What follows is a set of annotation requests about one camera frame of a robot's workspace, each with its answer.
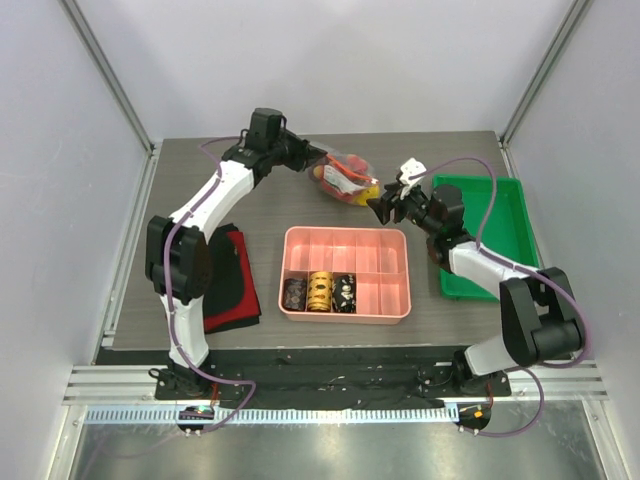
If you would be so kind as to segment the clear zip bag orange seal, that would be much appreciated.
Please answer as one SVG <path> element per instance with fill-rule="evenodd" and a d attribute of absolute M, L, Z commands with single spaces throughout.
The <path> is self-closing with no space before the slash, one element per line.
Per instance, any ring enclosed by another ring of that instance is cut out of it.
<path fill-rule="evenodd" d="M 320 190 L 349 205 L 356 192 L 373 185 L 380 188 L 371 164 L 355 154 L 327 153 L 310 168 L 309 178 Z"/>

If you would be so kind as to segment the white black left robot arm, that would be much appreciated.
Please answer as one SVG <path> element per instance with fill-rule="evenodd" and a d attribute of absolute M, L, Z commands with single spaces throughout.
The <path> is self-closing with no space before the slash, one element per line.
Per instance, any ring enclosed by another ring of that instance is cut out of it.
<path fill-rule="evenodd" d="M 205 397 L 213 385 L 212 373 L 202 367 L 209 357 L 202 307 L 213 271 L 208 242 L 230 210 L 275 167 L 302 172 L 326 155 L 291 132 L 284 114 L 271 108 L 255 109 L 249 127 L 232 140 L 198 192 L 147 225 L 145 276 L 165 310 L 169 358 L 184 368 L 178 386 L 193 399 Z"/>

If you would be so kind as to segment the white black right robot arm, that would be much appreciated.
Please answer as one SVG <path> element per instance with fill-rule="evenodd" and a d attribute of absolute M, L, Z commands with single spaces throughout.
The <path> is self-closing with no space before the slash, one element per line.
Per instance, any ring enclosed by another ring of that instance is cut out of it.
<path fill-rule="evenodd" d="M 431 194 L 421 187 L 388 184 L 368 206 L 382 224 L 408 220 L 427 235 L 427 250 L 443 271 L 467 279 L 500 303 L 500 334 L 456 355 L 451 380 L 472 395 L 488 375 L 517 367 L 559 367 L 559 358 L 586 353 L 587 329 L 565 273 L 537 270 L 487 249 L 464 225 L 459 188 L 443 184 Z"/>

